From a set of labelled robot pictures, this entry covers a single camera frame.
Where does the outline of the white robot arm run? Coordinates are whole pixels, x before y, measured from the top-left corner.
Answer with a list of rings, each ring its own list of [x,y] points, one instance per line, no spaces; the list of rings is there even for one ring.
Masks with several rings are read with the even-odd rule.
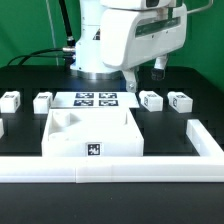
[[[123,76],[126,90],[137,90],[138,67],[155,62],[152,78],[165,77],[168,54],[186,39],[183,0],[80,0],[81,37],[73,73],[90,80]]]

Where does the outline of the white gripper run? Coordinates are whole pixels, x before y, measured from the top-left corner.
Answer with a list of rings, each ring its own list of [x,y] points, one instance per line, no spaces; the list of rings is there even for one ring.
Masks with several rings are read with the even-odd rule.
[[[138,69],[132,67],[181,48],[186,26],[185,4],[147,11],[107,9],[100,26],[101,60],[107,67],[123,70],[126,91],[135,93]]]

